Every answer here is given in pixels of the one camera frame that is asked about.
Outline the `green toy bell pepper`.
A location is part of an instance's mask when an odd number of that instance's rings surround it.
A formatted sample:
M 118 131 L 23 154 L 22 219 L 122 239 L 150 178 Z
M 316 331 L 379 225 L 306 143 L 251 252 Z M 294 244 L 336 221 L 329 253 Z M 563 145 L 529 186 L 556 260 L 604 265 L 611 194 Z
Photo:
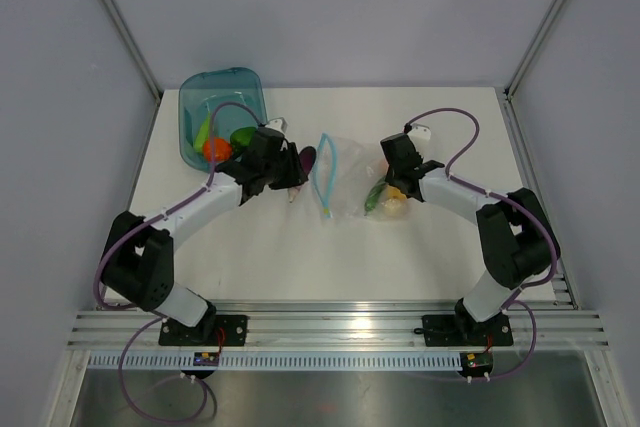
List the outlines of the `green toy bell pepper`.
M 235 130 L 229 138 L 233 151 L 244 151 L 249 146 L 256 130 L 257 128 L 254 126 L 242 127 Z

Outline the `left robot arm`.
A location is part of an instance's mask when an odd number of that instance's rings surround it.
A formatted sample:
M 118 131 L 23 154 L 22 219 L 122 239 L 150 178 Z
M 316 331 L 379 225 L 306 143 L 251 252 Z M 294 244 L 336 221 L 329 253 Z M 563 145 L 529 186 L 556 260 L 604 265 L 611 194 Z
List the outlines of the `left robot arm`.
M 133 307 L 161 317 L 163 345 L 206 345 L 222 339 L 217 309 L 175 279 L 177 250 L 216 217 L 245 204 L 265 188 L 303 186 L 316 160 L 312 146 L 298 149 L 284 134 L 258 127 L 238 157 L 214 167 L 205 183 L 178 204 L 152 216 L 124 211 L 113 221 L 97 272 Z

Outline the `orange toy pumpkin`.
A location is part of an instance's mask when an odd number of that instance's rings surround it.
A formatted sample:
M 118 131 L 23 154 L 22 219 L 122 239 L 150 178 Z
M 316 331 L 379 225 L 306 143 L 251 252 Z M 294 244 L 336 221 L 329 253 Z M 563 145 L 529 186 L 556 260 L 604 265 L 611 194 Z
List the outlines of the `orange toy pumpkin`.
M 220 137 L 210 137 L 204 144 L 202 155 L 208 162 L 224 162 L 233 155 L 233 149 L 228 141 Z

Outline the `purple toy eggplant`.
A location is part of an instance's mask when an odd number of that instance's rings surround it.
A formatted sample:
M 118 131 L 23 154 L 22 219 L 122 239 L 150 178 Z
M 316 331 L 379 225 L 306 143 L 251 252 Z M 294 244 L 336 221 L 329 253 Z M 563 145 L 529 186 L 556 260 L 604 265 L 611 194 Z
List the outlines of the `purple toy eggplant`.
M 299 152 L 299 160 L 301 163 L 302 171 L 306 176 L 309 176 L 316 161 L 317 151 L 313 146 L 306 146 Z M 293 203 L 302 190 L 304 183 L 299 186 L 291 187 L 288 189 L 288 201 Z

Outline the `clear zip top bag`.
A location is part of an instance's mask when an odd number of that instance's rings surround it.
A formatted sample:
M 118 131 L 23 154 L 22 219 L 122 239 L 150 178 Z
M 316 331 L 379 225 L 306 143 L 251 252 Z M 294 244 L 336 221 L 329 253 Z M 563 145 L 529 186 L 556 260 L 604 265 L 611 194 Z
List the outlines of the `clear zip top bag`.
M 379 175 L 374 165 L 385 159 L 382 150 L 375 144 L 362 144 L 356 141 L 324 133 L 316 148 L 317 157 L 311 171 L 311 185 L 319 204 L 321 216 L 325 219 L 367 219 L 385 220 L 381 215 L 380 204 L 387 200 L 386 187 L 380 196 L 377 207 L 368 215 L 364 214 L 364 201 L 371 187 L 386 173 Z

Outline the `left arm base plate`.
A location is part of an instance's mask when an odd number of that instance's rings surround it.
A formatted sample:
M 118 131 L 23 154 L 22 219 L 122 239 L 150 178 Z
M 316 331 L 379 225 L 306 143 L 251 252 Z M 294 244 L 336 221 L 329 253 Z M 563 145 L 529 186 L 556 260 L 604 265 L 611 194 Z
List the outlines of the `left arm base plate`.
M 169 319 L 160 330 L 158 343 L 163 347 L 223 347 L 245 345 L 249 318 L 246 315 L 216 314 L 213 322 L 187 327 Z

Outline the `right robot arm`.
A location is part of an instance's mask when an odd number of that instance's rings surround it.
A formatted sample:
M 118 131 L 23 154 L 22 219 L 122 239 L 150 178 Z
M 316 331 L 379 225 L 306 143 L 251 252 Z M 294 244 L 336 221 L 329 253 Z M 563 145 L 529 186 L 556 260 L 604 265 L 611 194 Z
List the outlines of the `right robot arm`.
M 537 196 L 527 188 L 487 192 L 425 161 L 406 133 L 381 141 L 386 181 L 404 195 L 441 207 L 478 229 L 485 272 L 451 314 L 427 314 L 415 331 L 428 347 L 506 347 L 513 344 L 505 314 L 532 277 L 560 257 L 559 245 Z

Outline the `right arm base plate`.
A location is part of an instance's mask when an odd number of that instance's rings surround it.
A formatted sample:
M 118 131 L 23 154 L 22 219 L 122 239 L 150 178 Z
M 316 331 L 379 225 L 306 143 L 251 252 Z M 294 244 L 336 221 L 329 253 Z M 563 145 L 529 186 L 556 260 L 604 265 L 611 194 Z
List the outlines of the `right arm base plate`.
M 427 347 L 510 347 L 514 344 L 509 319 L 498 314 L 486 322 L 465 324 L 454 314 L 428 314 L 413 329 Z

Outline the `light green toy vegetable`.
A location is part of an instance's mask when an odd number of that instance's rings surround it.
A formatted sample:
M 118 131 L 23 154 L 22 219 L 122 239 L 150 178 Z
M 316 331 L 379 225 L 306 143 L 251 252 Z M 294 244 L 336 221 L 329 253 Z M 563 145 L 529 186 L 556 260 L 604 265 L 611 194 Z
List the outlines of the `light green toy vegetable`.
M 203 150 L 205 142 L 209 139 L 211 118 L 211 115 L 208 115 L 205 118 L 205 120 L 201 123 L 194 138 L 193 147 L 197 152 L 201 152 Z

